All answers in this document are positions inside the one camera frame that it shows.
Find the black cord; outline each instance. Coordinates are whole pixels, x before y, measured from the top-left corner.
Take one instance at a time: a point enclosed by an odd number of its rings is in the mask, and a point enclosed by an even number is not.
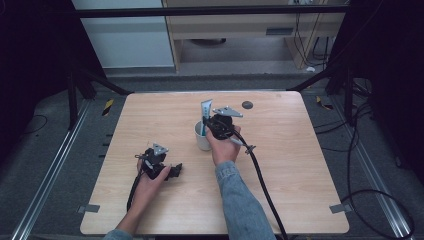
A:
[[[385,192],[382,192],[382,191],[379,191],[379,190],[375,190],[375,189],[363,189],[363,190],[359,190],[359,191],[355,191],[355,192],[352,192],[352,189],[351,189],[351,182],[350,182],[350,165],[351,165],[351,154],[352,154],[352,150],[353,150],[353,143],[354,143],[354,139],[355,139],[355,136],[358,134],[358,126],[357,126],[357,121],[358,121],[358,119],[359,119],[359,117],[358,116],[361,116],[359,113],[362,111],[362,110],[364,110],[365,109],[365,107],[364,107],[364,105],[361,105],[359,108],[358,108],[358,111],[356,112],[356,114],[355,114],[355,118],[354,118],[354,122],[353,122],[353,136],[352,136],[352,139],[351,139],[351,141],[350,141],[350,144],[349,144],[349,152],[348,152],[348,156],[347,156],[347,175],[346,175],[346,178],[347,178],[347,190],[348,190],[348,195],[346,196],[346,197],[344,197],[342,200],[341,200],[341,202],[344,202],[344,201],[346,201],[347,199],[349,199],[349,201],[350,201],[350,204],[351,204],[351,206],[352,206],[352,209],[353,209],[353,211],[356,213],[356,215],[358,216],[358,218],[368,227],[368,228],[370,228],[371,230],[373,230],[375,233],[377,233],[377,234],[379,234],[380,236],[382,236],[382,237],[385,237],[385,238],[387,238],[387,239],[408,239],[408,238],[410,238],[412,235],[413,235],[413,233],[414,233],[414,231],[415,231],[415,223],[414,223],[414,219],[412,218],[412,216],[411,216],[411,214],[408,212],[408,210],[406,209],[406,207],[405,206],[403,206],[398,200],[396,200],[393,196],[391,196],[391,195],[389,195],[389,194],[387,194],[387,193],[385,193]],[[410,227],[410,231],[409,231],[409,233],[407,234],[407,235],[405,235],[405,236],[403,236],[403,237],[393,237],[393,236],[389,236],[389,235],[387,235],[387,234],[385,234],[385,233],[383,233],[383,232],[381,232],[381,231],[379,231],[379,230],[377,230],[375,227],[373,227],[369,222],[367,222],[366,220],[365,220],[365,218],[361,215],[361,214],[359,214],[359,212],[358,212],[358,210],[356,209],[356,206],[355,206],[355,203],[354,203],[354,201],[353,201],[353,196],[355,196],[355,195],[357,195],[357,194],[360,194],[360,193],[378,193],[378,194],[381,194],[381,195],[384,195],[384,196],[386,196],[386,197],[388,197],[388,198],[390,198],[390,199],[392,199],[393,201],[395,201],[396,202],[396,204],[400,207],[400,208],[402,208],[402,210],[408,215],[408,217],[409,217],[409,223],[410,223],[410,225],[411,225],[411,227]]]
[[[138,183],[140,182],[141,176],[143,176],[143,174],[144,174],[144,172],[140,168],[140,170],[138,171],[137,177],[134,179],[134,183],[133,183],[133,185],[131,187],[130,196],[128,197],[128,201],[127,201],[127,212],[131,208],[131,204],[132,204],[132,200],[134,198],[135,190],[137,189]]]
[[[252,158],[253,165],[255,165],[256,173],[258,174],[259,182],[261,184],[262,190],[264,191],[266,200],[268,201],[268,204],[272,210],[272,213],[275,216],[275,219],[277,220],[278,227],[280,228],[281,235],[283,235],[283,239],[288,240],[286,230],[284,229],[283,223],[281,222],[280,216],[278,215],[277,210],[275,209],[274,203],[271,200],[271,196],[268,193],[268,189],[266,188],[264,179],[262,178],[261,169],[258,164],[258,160],[256,159],[255,154],[253,153],[253,146],[249,146],[246,141],[243,139],[241,134],[237,132],[236,130],[233,130],[233,133],[239,138],[239,140],[243,143],[243,145],[247,148],[247,151],[250,154],[250,157]]]
[[[35,132],[37,132],[37,131],[41,130],[44,126],[46,126],[46,124],[47,124],[47,122],[48,122],[48,120],[47,120],[47,117],[46,117],[46,116],[44,116],[44,115],[34,115],[33,119],[34,119],[35,117],[42,117],[42,118],[44,118],[44,120],[45,120],[45,121],[44,121],[43,125],[41,125],[41,127],[37,128],[37,129],[35,129],[35,130],[31,130],[31,131],[28,131],[28,132],[24,132],[23,134],[31,134],[31,133],[35,133]]]
[[[302,58],[303,62],[309,66],[309,67],[316,67],[316,66],[320,66],[322,65],[322,63],[313,63],[310,62],[308,60],[308,56],[306,56],[306,51],[305,51],[305,47],[303,46],[303,42],[302,42],[302,37],[300,36],[300,32],[299,32],[299,21],[300,21],[300,14],[297,13],[296,14],[296,28],[295,28],[295,32],[294,32],[294,46],[296,47],[297,52],[300,54],[300,57]],[[299,38],[300,41],[300,45],[303,49],[303,53],[300,51],[299,47],[297,46],[297,42],[296,39]]]

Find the white cabinet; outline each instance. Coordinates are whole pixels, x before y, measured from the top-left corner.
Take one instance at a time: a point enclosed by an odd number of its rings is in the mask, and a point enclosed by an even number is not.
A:
[[[73,0],[76,9],[160,8],[161,0]],[[174,67],[164,17],[81,19],[108,70]]]

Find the denim sleeve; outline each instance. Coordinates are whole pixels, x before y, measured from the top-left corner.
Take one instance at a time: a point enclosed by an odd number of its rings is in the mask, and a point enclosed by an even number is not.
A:
[[[132,236],[125,231],[114,229],[108,232],[103,240],[132,240]]]
[[[241,179],[233,161],[215,169],[230,239],[273,239],[275,235],[259,201]]]

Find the table top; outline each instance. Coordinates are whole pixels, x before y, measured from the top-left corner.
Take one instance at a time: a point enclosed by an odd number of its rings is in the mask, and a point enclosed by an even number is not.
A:
[[[196,145],[194,125],[202,101],[212,108],[230,106],[243,113],[233,118],[254,153],[269,194],[288,234],[345,233],[344,212],[314,133],[303,99],[297,92],[166,92],[127,97],[86,212],[84,234],[106,234],[126,213],[128,195],[137,175],[137,159],[153,143],[169,148],[165,164],[183,163],[178,178],[162,185],[138,228],[145,235],[227,234],[211,151]],[[252,109],[242,103],[250,101]],[[277,222],[266,201],[253,162],[244,150],[236,161],[240,174],[264,208],[275,233]]]

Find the small black object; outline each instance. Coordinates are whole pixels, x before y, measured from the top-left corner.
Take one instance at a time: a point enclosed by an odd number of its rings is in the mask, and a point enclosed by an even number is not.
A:
[[[139,156],[139,159],[143,160],[141,169],[149,176],[150,179],[155,179],[162,169],[165,168],[163,161],[165,160],[166,154],[155,155],[152,148],[148,148],[144,154]]]
[[[131,187],[130,195],[128,197],[127,201],[127,211],[131,208],[132,199],[134,197],[135,189],[138,186],[138,183],[140,182],[141,176],[143,176],[144,173],[149,176],[150,179],[155,179],[157,176],[159,176],[162,169],[165,168],[163,165],[163,161],[165,160],[166,154],[165,152],[168,151],[167,149],[164,149],[160,147],[159,145],[155,144],[153,146],[155,149],[159,149],[158,152],[155,154],[155,150],[153,148],[148,148],[144,154],[142,155],[135,155],[136,158],[139,160],[143,160],[143,163],[141,165],[141,169],[138,171],[137,177],[134,179],[134,183]],[[168,173],[168,176],[165,178],[165,181],[168,181],[168,178],[178,177],[180,176],[181,169],[183,168],[183,164],[180,163],[175,167],[171,167],[171,170]]]
[[[253,103],[251,101],[244,101],[241,106],[244,109],[252,109],[253,108]]]
[[[234,134],[233,119],[230,116],[215,114],[209,119],[203,117],[203,124],[208,126],[213,136],[218,140],[227,139]]]
[[[148,148],[144,154],[136,157],[143,160],[141,170],[145,172],[150,179],[155,179],[162,169],[165,168],[162,162],[165,160],[166,154],[162,153],[155,155],[155,151],[152,148]],[[175,167],[171,167],[171,171],[165,180],[168,180],[168,178],[178,177],[180,175],[182,165],[183,164],[180,163]]]

